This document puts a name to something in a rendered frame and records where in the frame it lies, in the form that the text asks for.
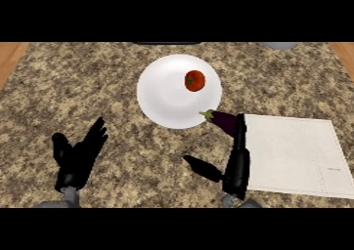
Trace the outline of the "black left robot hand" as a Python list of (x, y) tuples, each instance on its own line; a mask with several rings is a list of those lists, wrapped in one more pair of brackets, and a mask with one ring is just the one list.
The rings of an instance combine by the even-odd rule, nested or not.
[(58, 191), (67, 187), (82, 189), (86, 186), (95, 159), (107, 139), (102, 118), (96, 119), (85, 139), (74, 146), (62, 133), (52, 135), (53, 158), (59, 166), (55, 185)]

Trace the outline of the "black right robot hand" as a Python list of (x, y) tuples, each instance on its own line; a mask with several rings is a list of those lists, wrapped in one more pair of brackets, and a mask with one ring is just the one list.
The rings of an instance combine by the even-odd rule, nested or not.
[(233, 149), (230, 153), (225, 172), (191, 155), (185, 155), (184, 159), (191, 165), (193, 171), (213, 182), (222, 182), (222, 190), (239, 199), (246, 199), (246, 191), (250, 179), (250, 151), (246, 146), (247, 124), (243, 113), (237, 115), (237, 131)]

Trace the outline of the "white square placemat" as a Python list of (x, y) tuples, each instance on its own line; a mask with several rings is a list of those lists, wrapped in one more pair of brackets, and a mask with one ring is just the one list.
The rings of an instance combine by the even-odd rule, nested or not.
[(354, 199), (354, 178), (330, 120), (246, 115), (250, 190)]

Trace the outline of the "white round plate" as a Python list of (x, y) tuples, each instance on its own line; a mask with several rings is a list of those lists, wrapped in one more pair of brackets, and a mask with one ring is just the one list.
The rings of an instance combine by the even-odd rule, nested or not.
[[(206, 86), (193, 92), (185, 76), (197, 70), (206, 77)], [(138, 102), (148, 119), (172, 129), (188, 129), (204, 121), (202, 111), (216, 109), (222, 99), (218, 73), (200, 58), (176, 54), (159, 58), (147, 67), (138, 82)]]

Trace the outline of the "red tomato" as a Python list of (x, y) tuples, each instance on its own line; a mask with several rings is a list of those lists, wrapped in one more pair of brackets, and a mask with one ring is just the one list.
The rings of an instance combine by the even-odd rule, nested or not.
[(206, 76), (199, 70), (191, 70), (185, 75), (185, 86), (191, 92), (199, 92), (206, 86)]

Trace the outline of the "purple eggplant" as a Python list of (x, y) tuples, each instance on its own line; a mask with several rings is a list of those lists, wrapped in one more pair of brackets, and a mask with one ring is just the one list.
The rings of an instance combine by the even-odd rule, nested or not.
[(237, 131), (237, 116), (227, 113), (209, 109), (207, 111), (202, 111), (200, 115), (206, 118), (206, 121), (216, 125), (221, 130), (231, 136), (236, 136)]

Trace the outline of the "grey round object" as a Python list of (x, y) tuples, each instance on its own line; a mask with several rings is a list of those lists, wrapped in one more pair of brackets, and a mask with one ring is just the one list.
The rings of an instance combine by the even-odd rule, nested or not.
[(261, 44), (273, 50), (289, 50), (298, 46), (298, 42), (262, 42)]

